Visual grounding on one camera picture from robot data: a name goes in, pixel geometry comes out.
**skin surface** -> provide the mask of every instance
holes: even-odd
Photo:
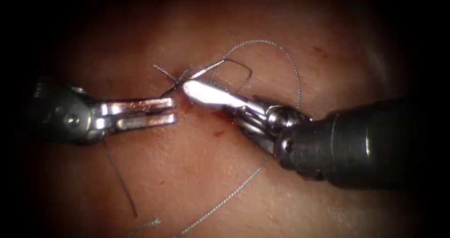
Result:
[[[196,72],[251,39],[289,51],[302,82],[300,110],[315,119],[406,91],[395,42],[361,0],[132,0],[96,8],[93,16],[55,55],[55,66],[64,69],[57,72],[62,79],[98,98],[157,97],[172,81],[153,63],[174,76]],[[296,105],[293,68],[276,47],[247,45],[231,58],[253,70],[241,94]],[[236,90],[246,73],[226,63],[215,79]],[[176,125],[106,138],[136,219],[102,144],[45,145],[34,203],[45,212],[40,218],[49,235],[126,237],[160,217],[161,224],[135,237],[171,237],[261,165],[265,154],[229,119],[178,91],[173,97]],[[417,224],[401,193],[305,181],[270,160],[185,237],[408,237]]]

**pinkish skin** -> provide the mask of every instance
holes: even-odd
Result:
[[[300,110],[315,119],[328,112],[400,96],[401,58],[377,31],[364,5],[351,0],[135,0],[105,7],[61,49],[60,68],[100,98],[156,97],[177,76],[200,69],[250,39],[287,49],[302,81]],[[241,93],[295,105],[297,83],[287,57],[269,45],[232,53],[253,69]],[[216,80],[236,88],[246,71],[224,64]],[[105,157],[102,144],[46,145],[35,179],[49,235],[123,238],[137,225],[162,219],[136,237],[170,237],[220,202],[261,165],[264,153],[217,112],[191,105],[179,91],[179,122],[106,139],[139,214]],[[24,167],[33,169],[32,160]],[[391,237],[408,236],[414,214],[392,210],[397,193],[344,191],[305,181],[269,161],[263,171],[186,237]]]

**thin suture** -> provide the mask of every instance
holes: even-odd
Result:
[[[131,194],[128,191],[128,188],[125,186],[125,182],[122,179],[122,176],[119,173],[119,170],[116,167],[116,164],[114,163],[113,157],[111,156],[111,150],[108,147],[108,144],[106,143],[106,141],[103,139],[102,140],[103,146],[105,147],[105,151],[106,151],[106,157],[108,158],[112,169],[114,169],[114,173],[116,174],[117,178],[119,179],[120,182],[120,186],[122,186],[123,191],[125,192],[125,195],[127,196],[128,202],[130,203],[131,206],[131,210],[133,211],[133,216],[135,217],[135,219],[137,218],[137,210],[136,210],[136,205],[133,201],[133,199],[131,198]]]
[[[289,54],[289,52],[288,52],[286,49],[284,49],[282,46],[278,45],[277,43],[272,42],[272,41],[269,41],[269,40],[263,40],[263,39],[249,40],[249,41],[245,41],[245,42],[242,42],[242,43],[240,43],[240,44],[234,46],[233,48],[231,48],[230,50],[228,50],[226,53],[224,53],[224,55],[222,56],[222,59],[221,59],[220,61],[216,62],[216,66],[213,66],[213,67],[210,66],[210,67],[207,68],[207,69],[203,69],[203,72],[200,73],[199,75],[196,75],[196,77],[201,76],[201,75],[203,75],[203,74],[205,74],[205,73],[207,73],[207,72],[209,72],[209,71],[212,70],[212,73],[211,73],[211,76],[210,76],[210,79],[212,80],[212,78],[213,78],[213,77],[216,75],[216,73],[217,73],[217,68],[218,68],[218,66],[222,64],[222,63],[219,63],[219,62],[223,62],[223,61],[233,62],[233,63],[236,63],[236,64],[238,64],[238,65],[244,67],[245,69],[247,69],[247,70],[249,71],[248,77],[245,79],[245,81],[244,81],[243,84],[239,87],[239,89],[238,89],[237,91],[241,90],[241,89],[244,87],[244,85],[245,85],[245,84],[250,80],[250,78],[252,77],[253,71],[252,71],[249,67],[247,67],[246,65],[244,65],[244,64],[242,64],[242,63],[239,63],[239,62],[237,62],[237,61],[234,61],[234,60],[232,60],[232,59],[230,59],[230,58],[227,58],[227,56],[228,56],[230,53],[232,53],[234,50],[238,49],[239,47],[242,47],[242,46],[247,45],[247,44],[253,44],[253,43],[262,43],[262,44],[269,44],[269,45],[276,46],[278,49],[280,49],[282,52],[284,52],[284,53],[287,55],[288,59],[290,60],[292,66],[293,66],[293,68],[294,68],[294,72],[295,72],[296,78],[297,78],[297,85],[298,85],[298,88],[297,88],[297,94],[298,94],[298,97],[297,97],[297,108],[298,108],[298,107],[300,106],[300,101],[301,101],[301,94],[302,94],[302,92],[301,92],[300,75],[299,75],[299,71],[298,71],[297,65],[295,64],[294,60],[292,59],[291,55]],[[163,95],[161,95],[162,97],[163,97],[163,96],[167,96],[167,95],[169,95],[170,93],[172,93],[174,90],[177,89],[178,85],[179,85],[181,82],[183,82],[184,79],[188,79],[188,78],[185,78],[185,75],[186,75],[186,73],[188,72],[188,69],[186,69],[185,71],[183,71],[183,72],[180,74],[179,77],[174,77],[174,76],[171,75],[169,72],[167,72],[165,69],[163,69],[162,67],[160,67],[160,66],[158,66],[158,65],[156,65],[156,64],[153,64],[153,67],[156,68],[156,69],[158,69],[161,73],[163,73],[163,74],[165,74],[166,76],[168,76],[168,77],[169,77],[170,79],[172,79],[172,81],[174,82],[174,85],[173,85],[168,91],[166,91]],[[231,194],[229,194],[226,198],[224,198],[218,205],[216,205],[214,208],[212,208],[210,211],[208,211],[206,214],[204,214],[200,219],[198,219],[197,221],[193,222],[193,223],[190,224],[187,228],[183,229],[181,232],[179,232],[178,234],[176,234],[176,235],[174,236],[174,238],[178,238],[179,236],[182,236],[182,235],[186,234],[189,230],[193,229],[195,226],[197,226],[197,225],[200,224],[202,221],[204,221],[206,218],[208,218],[212,213],[214,213],[216,210],[218,210],[219,208],[221,208],[221,207],[222,207],[225,203],[227,203],[234,195],[236,195],[239,191],[241,191],[241,190],[242,190],[242,189],[243,189],[243,188],[244,188],[244,187],[245,187],[245,186],[246,186],[246,185],[247,185],[247,184],[248,184],[248,183],[249,183],[249,182],[257,175],[257,174],[258,174],[258,173],[259,173],[259,172],[261,172],[261,170],[262,170],[263,167],[264,167],[264,164],[265,164],[267,161],[268,161],[267,158],[263,159],[261,166],[260,166],[258,169],[256,169],[256,171],[253,172],[253,174],[251,174],[250,177],[248,177],[248,178],[247,178],[247,179],[246,179],[246,180],[245,180],[245,181],[244,181],[237,189],[235,189]],[[161,223],[161,219],[160,219],[160,218],[156,218],[155,220],[153,220],[153,221],[151,221],[151,222],[148,222],[148,223],[146,223],[146,224],[144,224],[144,225],[137,226],[136,228],[134,228],[134,229],[128,234],[128,237],[127,237],[127,238],[130,238],[132,235],[134,235],[134,234],[140,232],[141,230],[143,230],[143,229],[145,229],[145,228],[147,228],[147,227],[149,227],[149,226],[154,226],[154,225],[157,225],[157,224],[159,224],[159,223]]]
[[[239,191],[241,191],[255,176],[261,172],[261,170],[264,167],[264,164],[267,162],[267,158],[265,158],[262,161],[261,166],[259,166],[258,169],[256,169],[253,174],[247,178],[236,190],[234,190],[231,194],[229,194],[224,200],[222,200],[218,205],[216,205],[213,209],[209,210],[205,215],[203,215],[200,219],[198,219],[196,222],[190,224],[187,228],[183,229],[181,232],[179,232],[177,235],[175,235],[173,238],[178,238],[185,233],[187,233],[189,230],[193,229],[196,225],[200,224],[202,221],[204,221],[207,217],[209,217],[212,213],[214,213],[217,209],[221,208],[227,201],[229,201],[232,197],[234,197]]]
[[[151,226],[156,226],[156,225],[158,225],[158,224],[160,224],[160,223],[161,223],[161,219],[160,219],[160,218],[156,218],[155,220],[150,221],[150,222],[148,222],[148,223],[146,223],[146,224],[144,224],[144,225],[137,226],[137,227],[133,228],[133,230],[131,230],[131,231],[128,233],[127,238],[130,238],[130,237],[132,237],[133,235],[139,233],[140,231],[142,231],[142,229],[145,229],[145,228],[151,227]]]
[[[269,41],[269,40],[265,40],[265,39],[255,39],[255,40],[244,41],[244,42],[234,46],[233,48],[228,50],[226,53],[224,53],[224,55],[222,56],[222,59],[226,59],[228,57],[228,55],[230,55],[230,53],[232,53],[234,50],[240,48],[241,46],[248,45],[248,44],[253,44],[253,43],[261,43],[261,44],[273,45],[273,46],[276,46],[278,49],[280,49],[283,53],[286,54],[286,56],[288,57],[288,59],[290,60],[290,62],[292,64],[292,67],[294,68],[295,76],[297,77],[297,86],[298,86],[298,88],[297,88],[297,108],[299,108],[300,101],[301,101],[301,94],[302,94],[301,93],[301,82],[300,82],[299,70],[297,68],[297,65],[295,64],[295,61],[292,59],[292,56],[282,46],[278,45],[275,42],[272,42],[272,41]],[[213,77],[216,74],[216,71],[217,71],[217,69],[213,70],[213,72],[211,73],[211,77]]]

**blood spot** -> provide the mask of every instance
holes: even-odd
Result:
[[[225,115],[222,111],[211,112],[211,114],[216,116],[219,119],[229,122],[230,124],[234,124],[234,120],[232,118],[230,118],[229,116]]]
[[[317,46],[313,46],[314,52],[323,52],[322,48],[319,48]]]
[[[218,137],[224,135],[224,133],[225,133],[225,131],[217,131],[217,132],[214,132],[213,134],[216,138],[218,138]]]

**metal jaw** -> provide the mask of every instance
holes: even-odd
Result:
[[[172,98],[98,101],[79,88],[40,79],[28,118],[30,128],[46,141],[93,143],[108,134],[172,124]]]
[[[260,96],[253,96],[254,102],[260,105],[264,113],[258,114],[244,106],[235,114],[236,124],[241,132],[258,147],[270,155],[274,154],[275,140],[281,130],[300,124],[310,119],[288,105]]]
[[[177,121],[175,113],[161,114],[175,107],[172,98],[104,102],[91,106],[92,122],[87,140],[96,140],[106,134],[126,130],[172,124]]]
[[[193,102],[221,109],[235,119],[243,134],[271,155],[281,130],[309,121],[293,107],[269,98],[254,96],[250,100],[201,80],[188,80],[182,87]]]

